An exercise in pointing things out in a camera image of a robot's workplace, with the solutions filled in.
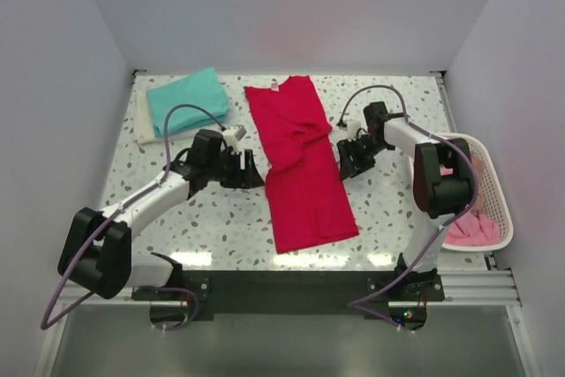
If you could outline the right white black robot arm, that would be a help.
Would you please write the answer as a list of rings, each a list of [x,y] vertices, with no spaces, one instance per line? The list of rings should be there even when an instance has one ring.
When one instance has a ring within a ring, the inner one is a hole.
[[[411,239],[399,255],[395,277],[353,305],[374,300],[394,290],[412,300],[425,288],[424,278],[437,272],[449,226],[469,212],[478,195],[478,177],[465,139],[445,139],[414,124],[407,115],[391,113],[384,102],[363,109],[366,127],[340,118],[337,127],[346,138],[337,143],[342,180],[356,177],[375,165],[384,150],[400,150],[412,159],[412,196],[419,211]]]

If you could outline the red t shirt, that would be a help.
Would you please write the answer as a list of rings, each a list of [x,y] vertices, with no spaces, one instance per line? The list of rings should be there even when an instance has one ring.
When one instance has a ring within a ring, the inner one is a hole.
[[[276,251],[357,236],[329,140],[332,128],[312,80],[291,76],[278,88],[246,87],[245,97],[270,165],[265,192]]]

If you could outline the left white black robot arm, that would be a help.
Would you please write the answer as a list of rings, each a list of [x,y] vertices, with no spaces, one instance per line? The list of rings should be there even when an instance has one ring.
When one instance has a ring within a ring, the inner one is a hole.
[[[264,186],[252,150],[238,145],[244,136],[242,125],[221,132],[200,130],[190,147],[168,157],[163,171],[149,184],[101,210],[82,208],[72,219],[58,273],[105,299],[124,288],[144,288],[163,299],[176,298],[185,285],[181,264],[161,253],[135,260],[132,242],[210,182],[228,189]]]

